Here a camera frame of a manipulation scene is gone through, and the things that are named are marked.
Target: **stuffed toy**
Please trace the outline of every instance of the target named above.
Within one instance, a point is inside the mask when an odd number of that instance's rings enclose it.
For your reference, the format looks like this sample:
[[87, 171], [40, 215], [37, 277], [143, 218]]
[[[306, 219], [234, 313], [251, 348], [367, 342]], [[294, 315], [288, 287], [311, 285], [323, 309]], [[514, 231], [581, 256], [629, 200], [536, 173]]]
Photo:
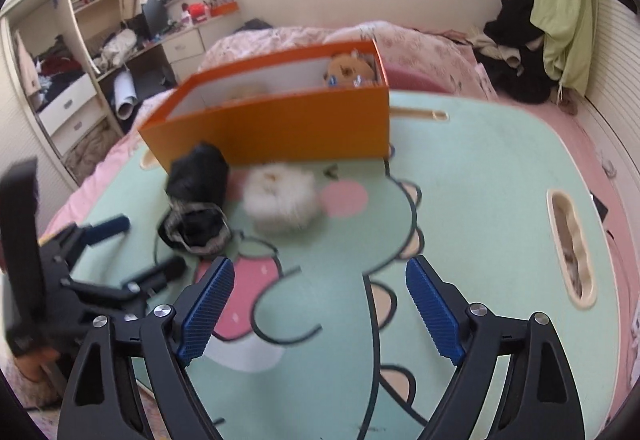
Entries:
[[360, 86], [375, 78], [375, 71], [357, 51], [333, 56], [324, 74], [327, 86]]
[[322, 210], [314, 174], [285, 164], [254, 168], [244, 184], [242, 205], [264, 233], [303, 229]]

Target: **desk drawer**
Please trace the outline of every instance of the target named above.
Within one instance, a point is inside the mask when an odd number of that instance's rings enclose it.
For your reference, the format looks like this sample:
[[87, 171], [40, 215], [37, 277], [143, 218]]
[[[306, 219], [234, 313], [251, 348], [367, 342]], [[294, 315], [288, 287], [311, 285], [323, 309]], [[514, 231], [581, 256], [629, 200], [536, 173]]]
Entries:
[[171, 64], [175, 80], [178, 81], [178, 84], [183, 83], [192, 74], [196, 73], [196, 70], [198, 70], [198, 66], [200, 66], [203, 58], [204, 54], [200, 54]]
[[217, 16], [198, 27], [205, 50], [209, 50], [214, 43], [223, 37], [231, 35], [242, 26], [242, 16], [239, 12]]
[[164, 55], [170, 63], [175, 63], [187, 57], [193, 57], [204, 52], [200, 34], [197, 30], [191, 30], [184, 35], [162, 43]]
[[64, 155], [84, 134], [104, 117], [97, 97], [87, 102], [82, 108], [71, 115], [60, 128], [51, 135], [54, 146]]
[[42, 112], [40, 121], [49, 135], [53, 135], [75, 112], [92, 97], [96, 91], [91, 77], [84, 74], [71, 84]]

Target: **pink bedspread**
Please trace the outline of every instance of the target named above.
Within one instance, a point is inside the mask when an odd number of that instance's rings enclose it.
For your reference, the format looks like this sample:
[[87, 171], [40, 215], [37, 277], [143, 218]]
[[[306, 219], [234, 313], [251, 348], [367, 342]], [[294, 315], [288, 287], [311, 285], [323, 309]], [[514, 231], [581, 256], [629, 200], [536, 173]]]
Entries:
[[[607, 239], [619, 289], [621, 330], [621, 359], [611, 408], [613, 414], [630, 389], [630, 373], [635, 357], [631, 347], [630, 323], [640, 293], [640, 279], [620, 198], [604, 174], [593, 143], [575, 118], [564, 114], [550, 102], [540, 106], [524, 106], [498, 97], [484, 68], [476, 63], [469, 48], [456, 45], [441, 36], [422, 34], [387, 22], [369, 22], [340, 30], [293, 27], [242, 32], [213, 45], [207, 51], [200, 70], [287, 48], [361, 38], [375, 39], [393, 89], [502, 102], [518, 106], [544, 120], [564, 141], [589, 189], [609, 208], [605, 223], [606, 230], [610, 232]], [[71, 195], [49, 223], [46, 234], [52, 234], [69, 223], [82, 222], [88, 216], [102, 192], [141, 145], [142, 140], [136, 128], [170, 93], [165, 92], [145, 101], [131, 132], [111, 149], [95, 173]]]

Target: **green curtain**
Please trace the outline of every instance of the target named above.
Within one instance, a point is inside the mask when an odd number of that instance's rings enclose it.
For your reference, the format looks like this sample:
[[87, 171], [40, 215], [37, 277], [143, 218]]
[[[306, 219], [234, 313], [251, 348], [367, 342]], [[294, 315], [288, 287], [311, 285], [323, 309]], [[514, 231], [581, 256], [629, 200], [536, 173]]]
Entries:
[[535, 0], [531, 22], [545, 32], [546, 73], [585, 95], [594, 36], [591, 0]]

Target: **white fluffy ball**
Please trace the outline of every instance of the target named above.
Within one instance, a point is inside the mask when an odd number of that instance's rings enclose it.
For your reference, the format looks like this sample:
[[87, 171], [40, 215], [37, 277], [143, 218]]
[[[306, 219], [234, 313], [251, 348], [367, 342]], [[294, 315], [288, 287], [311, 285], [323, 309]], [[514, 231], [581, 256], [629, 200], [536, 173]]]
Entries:
[[321, 211], [314, 174], [284, 164], [253, 169], [242, 203], [262, 232], [302, 229]]

